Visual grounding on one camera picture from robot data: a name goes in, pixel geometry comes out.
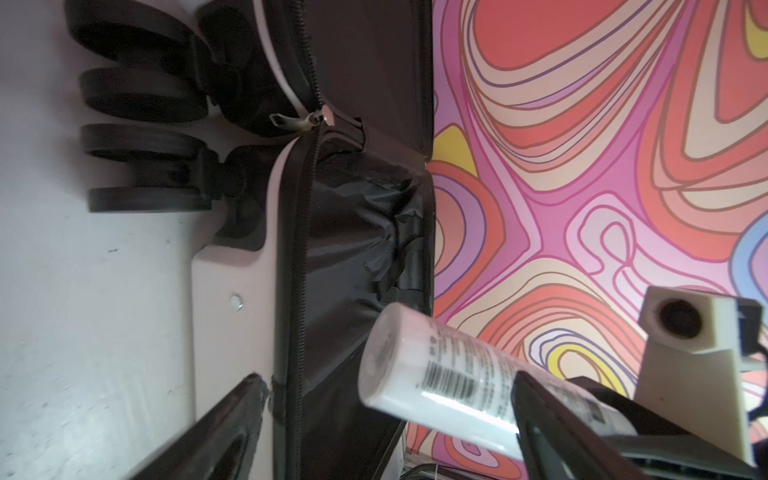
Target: floor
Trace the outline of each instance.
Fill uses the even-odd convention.
[[[442,322],[632,395],[648,285],[768,304],[768,3],[433,11]],[[748,407],[765,381],[744,377]],[[521,462],[417,425],[408,446],[527,478]]]
[[[223,211],[88,213],[89,188],[128,182],[78,144],[116,121],[78,92],[109,62],[59,1],[0,3],[0,43],[0,478],[122,478],[193,420],[190,260]],[[171,128],[220,154],[254,142],[220,118]]]

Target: barcode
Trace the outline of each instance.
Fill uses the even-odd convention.
[[[469,401],[475,394],[475,380],[463,373],[430,362],[422,382],[422,390],[469,405]]]
[[[600,423],[605,423],[605,417],[603,417],[603,412],[600,410],[600,407],[598,407],[598,404],[592,402],[590,399],[584,400],[587,401],[587,406],[589,407],[589,412],[592,414],[592,418]]]

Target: zipper pull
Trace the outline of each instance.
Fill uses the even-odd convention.
[[[336,119],[328,105],[323,105],[318,111],[310,113],[304,119],[288,117],[283,114],[271,114],[270,121],[275,127],[287,131],[310,131],[321,121],[326,122],[331,127],[336,125]]]

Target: plastic bottle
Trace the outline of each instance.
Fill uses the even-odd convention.
[[[511,389],[531,373],[598,435],[636,435],[616,409],[549,372],[400,303],[373,326],[358,376],[366,406],[522,458]]]

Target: suitcase wheel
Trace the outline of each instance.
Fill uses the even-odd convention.
[[[134,0],[66,0],[64,8],[80,45],[126,65],[141,52],[179,52],[194,35],[169,14]]]
[[[190,212],[210,210],[211,200],[189,188],[94,188],[88,192],[88,208],[91,212]]]
[[[114,161],[191,161],[202,140],[175,131],[138,125],[90,124],[80,128],[83,151]]]
[[[129,120],[184,122],[205,118],[205,95],[188,80],[162,71],[112,67],[80,75],[80,92],[94,110]]]

